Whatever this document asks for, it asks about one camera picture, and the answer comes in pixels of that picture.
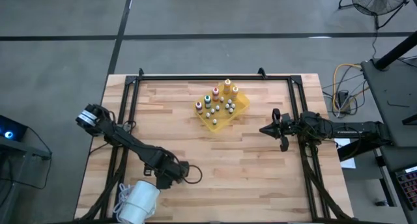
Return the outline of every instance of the concrete floor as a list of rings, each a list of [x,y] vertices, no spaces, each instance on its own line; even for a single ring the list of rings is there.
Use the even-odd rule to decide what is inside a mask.
[[[116,35],[125,1],[0,0],[0,36]],[[353,8],[337,11],[338,1],[133,0],[125,34],[373,32],[373,18]],[[381,29],[394,37],[378,38],[377,57],[404,39],[394,33],[417,30],[416,9],[410,2]],[[325,86],[331,84],[338,64],[370,59],[372,41],[371,37],[124,41],[115,73],[135,74],[139,67],[147,74],[254,73],[263,67],[268,73],[318,73]],[[91,143],[74,119],[86,104],[100,103],[114,44],[0,42],[0,95],[6,100],[0,114],[34,128],[53,151],[47,187],[21,192],[13,223],[72,219]],[[417,49],[407,55],[417,55]],[[348,77],[357,73],[353,70]],[[342,88],[351,90],[361,81],[353,79]],[[365,106],[344,120],[380,118],[367,92]],[[33,182],[42,179],[34,177]],[[377,186],[375,181],[347,185],[356,217],[404,222],[399,208],[387,212],[373,206],[373,200],[381,197],[379,189],[369,192],[369,186]]]

